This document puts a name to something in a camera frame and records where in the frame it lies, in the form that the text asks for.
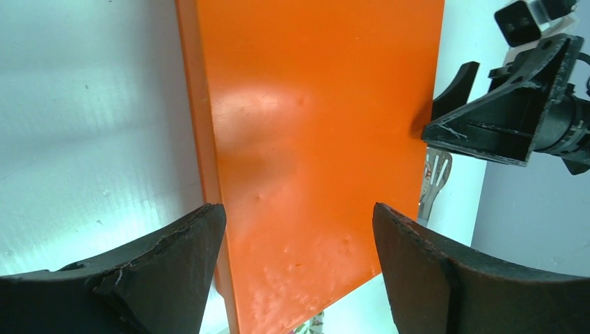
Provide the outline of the orange box lid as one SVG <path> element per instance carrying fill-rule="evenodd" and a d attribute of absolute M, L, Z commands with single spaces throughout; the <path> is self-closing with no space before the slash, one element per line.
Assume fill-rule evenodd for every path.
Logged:
<path fill-rule="evenodd" d="M 443 1 L 178 1 L 232 333 L 287 333 L 380 273 L 373 207 L 416 217 Z"/>

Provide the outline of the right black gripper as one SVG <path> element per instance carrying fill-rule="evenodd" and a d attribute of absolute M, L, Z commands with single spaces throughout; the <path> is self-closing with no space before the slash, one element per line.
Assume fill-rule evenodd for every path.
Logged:
<path fill-rule="evenodd" d="M 480 63 L 462 64 L 434 100 L 421 139 L 433 148 L 526 166 L 531 153 L 562 159 L 569 173 L 589 170 L 589 100 L 574 95 L 575 64 L 589 63 L 584 39 L 565 32 L 576 1 L 535 1 L 541 40 L 489 72 L 487 94 L 468 101 Z"/>

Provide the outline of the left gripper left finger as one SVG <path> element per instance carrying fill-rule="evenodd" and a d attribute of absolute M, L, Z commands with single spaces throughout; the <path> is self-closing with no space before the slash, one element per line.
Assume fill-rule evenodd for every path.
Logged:
<path fill-rule="evenodd" d="M 198 333 L 226 227 L 221 204 L 57 271 L 1 277 L 2 333 Z"/>

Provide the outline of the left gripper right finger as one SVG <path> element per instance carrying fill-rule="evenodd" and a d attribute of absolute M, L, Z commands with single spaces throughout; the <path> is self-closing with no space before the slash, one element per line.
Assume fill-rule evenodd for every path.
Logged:
<path fill-rule="evenodd" d="M 479 252 L 383 203 L 372 226 L 400 333 L 588 333 L 589 279 Z"/>

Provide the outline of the metal tongs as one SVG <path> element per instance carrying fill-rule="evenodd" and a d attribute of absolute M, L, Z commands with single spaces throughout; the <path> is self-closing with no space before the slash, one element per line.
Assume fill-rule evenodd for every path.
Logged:
<path fill-rule="evenodd" d="M 417 214 L 420 225 L 428 226 L 433 204 L 446 185 L 451 169 L 452 155 L 450 153 L 431 147 L 427 148 Z"/>

